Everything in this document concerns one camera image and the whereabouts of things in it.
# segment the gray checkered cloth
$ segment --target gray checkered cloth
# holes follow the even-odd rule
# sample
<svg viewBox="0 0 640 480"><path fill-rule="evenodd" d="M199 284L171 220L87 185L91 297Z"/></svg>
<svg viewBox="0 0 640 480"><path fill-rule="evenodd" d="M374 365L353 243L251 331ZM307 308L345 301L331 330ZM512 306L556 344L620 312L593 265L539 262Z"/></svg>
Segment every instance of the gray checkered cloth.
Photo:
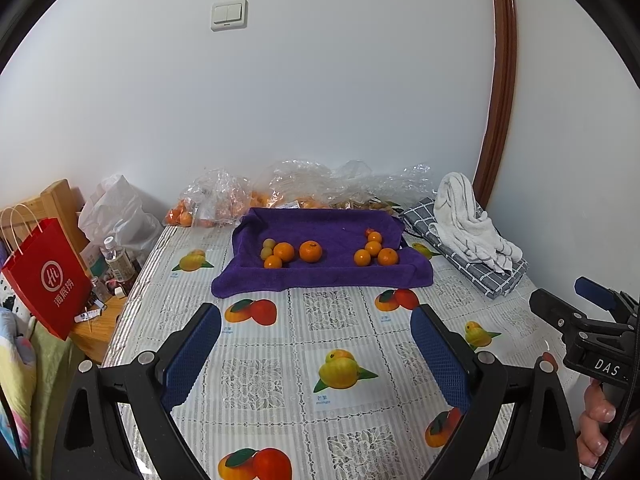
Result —
<svg viewBox="0 0 640 480"><path fill-rule="evenodd" d="M525 259L513 263L511 272L505 271L498 274L485 264L470 264L458 254L444 246L436 235L429 232L429 224L435 222L433 216L433 198L420 200L411 209L405 210L401 215L404 223L421 238L427 240L433 247L439 250L457 270L471 280L471 282L488 298L497 298L509 294L527 272L529 264ZM482 208L476 203L476 215L482 213Z"/></svg>

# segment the purple towel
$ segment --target purple towel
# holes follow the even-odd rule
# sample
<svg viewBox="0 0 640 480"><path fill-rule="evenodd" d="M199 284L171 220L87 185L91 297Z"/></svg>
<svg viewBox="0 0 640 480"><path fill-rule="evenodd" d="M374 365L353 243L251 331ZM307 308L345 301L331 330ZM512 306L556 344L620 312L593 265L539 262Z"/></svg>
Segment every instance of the purple towel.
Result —
<svg viewBox="0 0 640 480"><path fill-rule="evenodd" d="M369 267L356 266L353 254L364 247L367 228L382 234L383 247L398 251L397 265L384 267L373 261ZM234 230L234 257L213 280L211 291L218 298L228 298L294 286L429 286L431 263L411 247L400 248L403 231L401 221L382 211L252 208ZM322 258L314 264L296 258L282 269L265 269L260 250L267 238L296 249L314 240L322 246Z"/></svg>

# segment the green cloth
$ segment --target green cloth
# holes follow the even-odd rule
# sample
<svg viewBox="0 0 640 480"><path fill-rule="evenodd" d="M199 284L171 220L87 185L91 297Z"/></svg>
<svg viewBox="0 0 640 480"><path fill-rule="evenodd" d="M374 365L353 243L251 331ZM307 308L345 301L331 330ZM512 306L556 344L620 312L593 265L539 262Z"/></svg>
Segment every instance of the green cloth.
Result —
<svg viewBox="0 0 640 480"><path fill-rule="evenodd" d="M32 470L34 479L48 480L66 393L85 357L71 339L52 336L40 323L36 323L31 344L37 355L37 384L31 403Z"/></svg>

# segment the blue gripper pad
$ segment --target blue gripper pad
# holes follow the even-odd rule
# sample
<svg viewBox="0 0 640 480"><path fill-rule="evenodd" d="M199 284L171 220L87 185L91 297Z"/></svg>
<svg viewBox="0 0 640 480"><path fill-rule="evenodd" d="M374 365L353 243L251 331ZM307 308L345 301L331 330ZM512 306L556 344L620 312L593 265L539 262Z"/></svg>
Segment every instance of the blue gripper pad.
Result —
<svg viewBox="0 0 640 480"><path fill-rule="evenodd" d="M604 310L616 309L616 298L608 288L581 276L575 280L575 293Z"/></svg>
<svg viewBox="0 0 640 480"><path fill-rule="evenodd" d="M411 312L411 335L449 406L466 413L471 406L467 374L420 307L414 308Z"/></svg>
<svg viewBox="0 0 640 480"><path fill-rule="evenodd" d="M187 400L200 370L220 336L221 327L220 311L215 305L211 305L166 369L161 402L167 412Z"/></svg>

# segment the finger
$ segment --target finger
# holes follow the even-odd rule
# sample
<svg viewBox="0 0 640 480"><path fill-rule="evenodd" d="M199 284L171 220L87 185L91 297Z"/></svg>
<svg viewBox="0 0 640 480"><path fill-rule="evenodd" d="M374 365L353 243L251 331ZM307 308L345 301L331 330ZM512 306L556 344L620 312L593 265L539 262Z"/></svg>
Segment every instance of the finger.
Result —
<svg viewBox="0 0 640 480"><path fill-rule="evenodd" d="M600 433L600 426L586 412L580 416L580 436L587 445L589 451L595 456L602 456L607 449L607 439Z"/></svg>
<svg viewBox="0 0 640 480"><path fill-rule="evenodd" d="M582 436L578 437L578 459L580 463L587 467L596 467L598 465L598 457L595 456L582 440Z"/></svg>
<svg viewBox="0 0 640 480"><path fill-rule="evenodd" d="M611 422L616 416L615 407L605 398L599 384L591 384L584 391L584 411L598 422Z"/></svg>
<svg viewBox="0 0 640 480"><path fill-rule="evenodd" d="M633 431L634 425L636 424L637 421L638 421L638 413L636 412L636 414L632 416L631 420L629 420L629 422L625 424L625 427L622 428L622 431L620 432L620 444L624 444L626 440L629 438L629 435Z"/></svg>

